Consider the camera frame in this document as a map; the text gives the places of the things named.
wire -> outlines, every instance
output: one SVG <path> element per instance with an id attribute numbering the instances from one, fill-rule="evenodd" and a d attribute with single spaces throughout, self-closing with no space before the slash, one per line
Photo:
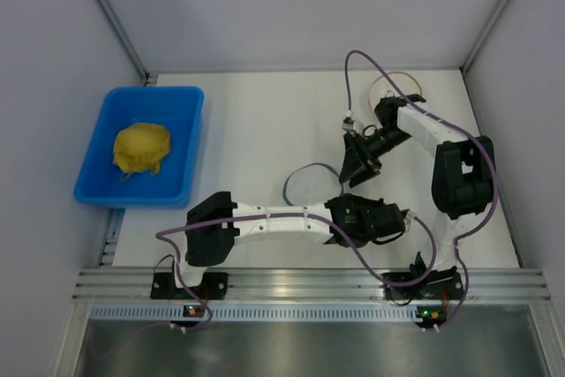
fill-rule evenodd
<path id="1" fill-rule="evenodd" d="M 485 159 L 486 165 L 488 166 L 488 169 L 490 171 L 491 177 L 493 179 L 493 200 L 491 202 L 490 209 L 486 213 L 485 218 L 483 218 L 483 220 L 479 224 L 477 224 L 477 226 L 474 229 L 465 231 L 463 234 L 461 234 L 461 235 L 459 235 L 459 236 L 457 236 L 453 239 L 453 247 L 454 247 L 454 250 L 455 250 L 456 260 L 457 260 L 457 262 L 459 262 L 459 264 L 461 264 L 461 268 L 463 269 L 463 274 L 464 274 L 464 277 L 465 277 L 465 285 L 464 285 L 464 289 L 463 289 L 463 295 L 461 296 L 459 303 L 456 305 L 456 307 L 453 310 L 453 312 L 451 313 L 451 315 L 449 315 L 449 317 L 446 319 L 446 321 L 440 326 L 441 328 L 443 328 L 448 324 L 448 322 L 451 322 L 451 320 L 453 318 L 455 318 L 455 316 L 459 313 L 459 311 L 461 310 L 461 308 L 463 306 L 464 300 L 467 298 L 467 293 L 469 292 L 469 270 L 467 269 L 467 266 L 463 262 L 463 260 L 461 258 L 461 254 L 459 253 L 459 243 L 464 238 L 472 236 L 473 234 L 482 230 L 486 226 L 486 224 L 490 221 L 490 219 L 493 217 L 494 210 L 496 209 L 496 206 L 498 205 L 498 201 L 499 201 L 499 184 L 500 184 L 500 182 L 499 182 L 499 179 L 498 179 L 498 175 L 496 174 L 496 169 L 494 167 L 493 160 L 491 159 L 491 157 L 489 156 L 489 154 L 487 153 L 485 148 L 478 142 L 478 140 L 472 134 L 467 132 L 464 128 L 462 128 L 458 125 L 452 124 L 449 121 L 446 121 L 445 119 L 442 119 L 442 118 L 438 117 L 437 115 L 434 115 L 433 113 L 431 113 L 431 112 L 429 112 L 425 109 L 420 108 L 415 102 L 413 102 L 408 96 L 406 96 L 406 94 L 404 94 L 404 92 L 401 90 L 401 88 L 390 78 L 390 76 L 387 74 L 387 72 L 372 57 L 370 57 L 363 50 L 359 50 L 359 49 L 354 49 L 354 50 L 350 51 L 347 54 L 347 56 L 345 57 L 345 66 L 344 66 L 345 86 L 347 88 L 347 98 L 348 98 L 350 105 L 351 105 L 351 87 L 350 87 L 350 78 L 349 78 L 349 61 L 350 61 L 351 56 L 353 56 L 353 55 L 360 55 L 360 56 L 364 57 L 367 61 L 369 61 L 377 70 L 379 70 L 379 72 L 382 74 L 382 77 L 387 79 L 388 83 L 390 83 L 390 85 L 396 90 L 396 92 L 412 108 L 414 108 L 415 110 L 417 110 L 418 112 L 420 112 L 422 114 L 428 115 L 434 121 L 444 124 L 445 126 L 450 128 L 451 130 L 458 132 L 458 133 L 462 134 L 463 136 L 465 136 L 467 139 L 469 139 L 473 143 L 473 145 L 475 145 L 475 147 L 478 149 L 478 151 L 482 154 L 483 158 Z"/>
<path id="2" fill-rule="evenodd" d="M 372 240 L 372 242 L 379 246 L 388 245 L 389 243 L 395 242 L 396 240 L 401 238 L 405 232 L 406 231 L 403 230 L 400 233 L 398 233 L 396 236 L 393 236 L 392 238 L 388 238 L 386 240 Z"/>
<path id="3" fill-rule="evenodd" d="M 367 263 L 367 261 L 365 260 L 365 258 L 363 257 L 363 255 L 361 254 L 359 249 L 357 249 L 353 240 L 351 240 L 351 238 L 347 235 L 347 233 L 345 233 L 345 231 L 343 231 L 341 229 L 341 227 L 339 227 L 333 221 L 328 220 L 328 218 L 326 218 L 324 216 L 316 215 L 316 214 L 308 214 L 307 211 L 305 211 L 305 212 L 280 212 L 280 213 L 271 214 L 269 216 L 264 215 L 264 214 L 260 214 L 260 215 L 235 216 L 235 217 L 229 217 L 229 218 L 218 218 L 218 219 L 210 220 L 210 221 L 195 222 L 195 223 L 192 223 L 192 224 L 185 225 L 183 227 L 176 227 L 175 229 L 160 231 L 155 235 L 155 237 L 157 239 L 161 240 L 161 241 L 167 242 L 174 249 L 175 257 L 177 258 L 175 271 L 177 272 L 178 281 L 181 283 L 183 288 L 186 290 L 186 292 L 192 298 L 194 298 L 202 306 L 207 308 L 207 311 L 210 314 L 210 317 L 206 321 L 206 322 L 208 322 L 208 321 L 211 320 L 212 311 L 209 310 L 209 308 L 207 307 L 205 302 L 202 301 L 202 299 L 200 299 L 198 296 L 196 296 L 196 294 L 189 287 L 186 287 L 186 284 L 185 284 L 184 280 L 182 279 L 182 276 L 181 276 L 181 273 L 180 273 L 180 268 L 178 266 L 178 263 L 180 262 L 180 257 L 181 257 L 180 256 L 180 249 L 178 248 L 177 244 L 174 241 L 172 241 L 170 238 L 167 238 L 166 236 L 168 236 L 169 234 L 175 234 L 175 233 L 181 233 L 181 232 L 186 232 L 186 231 L 191 231 L 191 230 L 202 229 L 202 228 L 205 228 L 205 227 L 209 227 L 211 225 L 220 225 L 220 224 L 224 224 L 224 223 L 227 223 L 227 222 L 257 221 L 257 220 L 273 219 L 273 218 L 305 218 L 305 217 L 310 218 L 310 219 L 315 220 L 315 221 L 323 222 L 324 224 L 326 224 L 329 227 L 331 227 L 332 229 L 334 229 L 335 232 L 337 232 L 337 234 L 339 234 L 343 238 L 343 240 L 345 240 L 345 242 L 351 248 L 353 253 L 355 253 L 355 255 L 358 257 L 359 261 L 361 262 L 363 267 L 365 267 L 367 272 L 370 275 L 372 275 L 374 278 L 379 280 L 381 283 L 384 283 L 386 285 L 393 286 L 393 287 L 410 287 L 410 286 L 413 286 L 415 284 L 418 284 L 418 283 L 424 281 L 429 276 L 429 274 L 433 270 L 433 266 L 435 265 L 435 259 L 437 257 L 437 245 L 436 245 L 435 240 L 433 238 L 432 231 L 417 216 L 415 216 L 413 218 L 414 221 L 416 221 L 418 224 L 420 224 L 424 228 L 426 235 L 430 238 L 430 242 L 432 243 L 432 258 L 430 260 L 430 265 L 428 266 L 428 268 L 426 268 L 426 271 L 424 271 L 424 273 L 422 275 L 420 275 L 419 277 L 415 278 L 414 280 L 410 280 L 408 282 L 393 282 L 393 281 L 388 280 L 387 278 L 383 277 L 382 275 L 375 273 L 373 271 L 373 269 L 371 268 L 371 266 Z"/>
<path id="4" fill-rule="evenodd" d="M 363 129 L 363 136 L 367 137 L 367 130 L 373 128 L 373 134 L 375 134 L 378 130 L 377 126 L 375 124 L 369 124 L 367 127 L 365 127 Z"/>
<path id="5" fill-rule="evenodd" d="M 157 268 L 161 265 L 161 263 L 166 260 L 167 258 L 172 258 L 173 261 L 175 260 L 175 256 L 172 253 L 169 253 L 168 255 L 163 256 L 161 259 L 159 259 L 159 262 L 157 262 L 157 264 L 153 267 L 153 277 L 155 276 L 155 273 L 157 272 Z"/>
<path id="6" fill-rule="evenodd" d="M 289 194 L 288 194 L 288 190 L 289 190 L 289 181 L 290 181 L 290 179 L 291 179 L 292 176 L 294 176 L 297 172 L 299 172 L 299 171 L 301 171 L 301 170 L 305 170 L 306 168 L 310 168 L 310 167 L 313 167 L 313 166 L 319 166 L 319 167 L 325 168 L 326 170 L 328 170 L 329 172 L 331 172 L 334 176 L 336 176 L 336 177 L 337 177 L 338 184 L 340 185 L 340 187 L 341 187 L 341 189 L 342 189 L 342 190 L 340 191 L 339 195 L 341 196 L 341 195 L 343 195 L 343 194 L 345 193 L 345 189 L 344 189 L 343 185 L 342 185 L 341 183 L 339 183 L 339 172 L 337 172 L 334 167 L 332 167 L 331 165 L 328 165 L 328 164 L 326 164 L 326 163 L 324 163 L 324 162 L 312 162 L 312 163 L 309 163 L 308 165 L 305 165 L 304 167 L 300 167 L 299 169 L 292 171 L 292 172 L 290 173 L 290 175 L 289 175 L 288 177 L 286 177 L 286 180 L 284 180 L 284 184 L 282 185 L 282 199 L 284 200 L 284 203 L 286 203 L 288 206 L 290 206 L 290 207 L 294 207 L 294 206 L 295 206 L 295 205 L 290 201 Z"/>
<path id="7" fill-rule="evenodd" d="M 145 333 L 147 330 L 150 330 L 152 328 L 159 328 L 159 327 L 174 328 L 175 326 L 173 324 L 169 323 L 169 322 L 162 322 L 162 321 L 152 322 L 151 324 L 148 324 L 148 325 L 146 325 L 142 328 L 138 328 L 137 330 L 133 330 L 122 342 L 118 343 L 116 346 L 114 346 L 110 350 L 104 352 L 102 355 L 97 353 L 94 350 L 94 342 L 93 342 L 94 337 L 93 337 L 92 329 L 90 329 L 90 331 L 88 333 L 88 342 L 87 342 L 88 353 L 90 354 L 90 356 L 92 357 L 92 359 L 94 361 L 103 361 L 104 359 L 109 358 L 112 355 L 114 355 L 116 352 L 118 352 L 120 349 L 122 349 L 126 344 L 128 344 L 133 339 L 140 336 L 142 333 Z"/>
<path id="8" fill-rule="evenodd" d="M 395 304 L 396 306 L 408 306 L 412 300 L 414 300 L 414 298 L 416 297 L 416 291 L 413 290 L 411 292 L 411 294 L 408 296 L 408 299 L 406 299 L 404 302 L 396 302 L 393 299 L 392 296 L 392 291 L 390 291 L 390 286 L 385 286 L 385 295 L 388 299 L 390 299 L 392 301 L 393 304 Z"/>
<path id="9" fill-rule="evenodd" d="M 418 94 L 422 97 L 424 97 L 424 90 L 422 90 L 422 86 L 420 86 L 420 83 L 418 82 L 417 79 L 414 78 L 413 75 L 409 74 L 408 72 L 404 72 L 404 71 L 391 71 L 388 72 L 388 76 L 391 75 L 396 75 L 396 74 L 400 74 L 400 75 L 405 75 L 406 77 L 408 77 L 409 79 L 411 79 L 412 81 L 414 81 L 414 83 L 416 83 L 416 86 L 418 86 Z M 375 84 L 377 84 L 379 81 L 381 81 L 382 79 L 385 78 L 385 75 L 382 74 L 379 78 L 377 78 L 371 85 L 371 87 L 373 87 Z"/>

robotic arm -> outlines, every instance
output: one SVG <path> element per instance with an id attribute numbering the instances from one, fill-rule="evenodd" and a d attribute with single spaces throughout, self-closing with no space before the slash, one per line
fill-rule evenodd
<path id="1" fill-rule="evenodd" d="M 409 97 L 413 102 L 422 102 L 427 110 L 421 96 Z M 356 132 L 355 123 L 349 117 L 344 121 L 347 131 L 343 136 L 345 156 L 340 182 L 349 182 L 350 187 L 354 187 L 379 175 L 382 166 L 379 158 L 413 137 L 435 158 L 432 195 L 440 211 L 433 224 L 433 234 L 440 247 L 440 260 L 436 263 L 443 260 L 455 265 L 453 236 L 469 229 L 476 221 L 476 214 L 483 212 L 493 197 L 492 176 L 484 158 L 469 140 L 416 111 L 402 98 L 384 98 L 374 112 L 382 127 L 370 136 Z M 493 158 L 491 140 L 483 136 L 478 141 Z M 264 215 L 265 218 L 187 231 L 180 245 L 184 259 L 179 264 L 181 276 L 189 287 L 198 286 L 206 269 L 223 263 L 234 245 L 266 238 L 348 246 L 330 226 L 309 218 L 309 214 L 337 224 L 356 247 L 362 247 L 368 242 L 381 244 L 383 240 L 390 240 L 390 236 L 402 234 L 406 230 L 407 212 L 384 200 L 368 200 L 352 194 L 310 206 L 265 207 L 235 202 L 230 192 L 218 192 L 187 214 L 187 224 L 249 215 Z M 269 218 L 273 214 L 288 217 Z M 429 262 L 429 248 L 422 253 L 424 261 Z"/>
<path id="2" fill-rule="evenodd" d="M 187 224 L 210 220 L 264 215 L 257 220 L 235 221 L 187 231 L 180 245 L 181 276 L 189 287 L 198 286 L 208 267 L 223 263 L 234 245 L 264 239 L 308 240 L 324 245 L 348 246 L 324 222 L 313 220 L 317 215 L 334 222 L 344 230 L 356 247 L 405 231 L 404 217 L 396 204 L 368 200 L 345 194 L 326 203 L 303 207 L 263 207 L 234 202 L 230 192 L 217 192 L 187 214 Z"/>
<path id="3" fill-rule="evenodd" d="M 420 108 L 429 110 L 420 95 L 408 97 L 420 102 Z M 454 236 L 473 228 L 477 215 L 493 199 L 493 178 L 485 158 L 470 140 L 415 110 L 402 98 L 385 97 L 374 112 L 382 125 L 374 134 L 365 136 L 350 131 L 343 136 L 345 157 L 340 182 L 355 187 L 378 176 L 382 167 L 380 156 L 412 137 L 435 159 L 432 197 L 439 212 L 432 233 L 439 246 L 436 264 L 454 266 Z M 344 128 L 354 127 L 346 118 Z M 493 142 L 487 136 L 477 140 L 494 160 Z M 424 261 L 430 260 L 429 247 L 422 256 Z"/>

metal extrusion frame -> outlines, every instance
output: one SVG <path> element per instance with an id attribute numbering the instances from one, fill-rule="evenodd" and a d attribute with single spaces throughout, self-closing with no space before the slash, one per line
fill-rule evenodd
<path id="1" fill-rule="evenodd" d="M 415 321 L 413 309 L 391 305 L 383 285 L 364 269 L 249 269 L 218 268 L 230 275 L 225 300 L 211 301 L 222 320 L 406 322 Z M 378 269 L 379 273 L 390 271 Z M 528 305 L 547 367 L 565 376 L 565 343 L 546 281 L 538 269 L 470 270 L 471 287 L 466 305 Z M 79 275 L 55 375 L 69 376 L 76 369 L 81 341 L 90 319 L 178 320 L 192 301 L 155 301 L 149 293 L 150 268 L 91 268 Z M 428 305 L 414 301 L 411 308 Z"/>

black mounting bracket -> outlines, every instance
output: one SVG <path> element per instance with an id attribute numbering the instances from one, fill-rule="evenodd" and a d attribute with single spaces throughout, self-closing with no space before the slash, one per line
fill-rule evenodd
<path id="1" fill-rule="evenodd" d="M 424 274 L 426 264 L 421 255 L 416 255 L 410 271 L 386 273 L 384 275 L 393 282 L 408 282 Z M 393 302 L 411 302 L 412 300 L 459 300 L 463 295 L 463 283 L 457 273 L 457 267 L 442 271 L 434 270 L 419 284 L 410 287 L 387 287 L 385 289 L 387 300 Z"/>
<path id="2" fill-rule="evenodd" d="M 202 283 L 191 290 L 203 300 L 224 300 L 228 292 L 228 273 L 210 271 L 204 273 Z M 151 299 L 159 300 L 184 300 L 191 296 L 184 289 L 175 285 L 175 276 L 172 271 L 155 273 L 151 284 Z"/>

metal floor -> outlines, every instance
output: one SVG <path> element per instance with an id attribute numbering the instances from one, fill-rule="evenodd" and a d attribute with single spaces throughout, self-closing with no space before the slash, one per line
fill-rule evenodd
<path id="1" fill-rule="evenodd" d="M 108 351 L 138 321 L 91 320 L 85 345 Z M 79 376 L 549 375 L 528 307 L 468 306 L 439 334 L 410 323 L 213 322 L 183 334 L 152 328 L 104 360 L 83 346 Z"/>

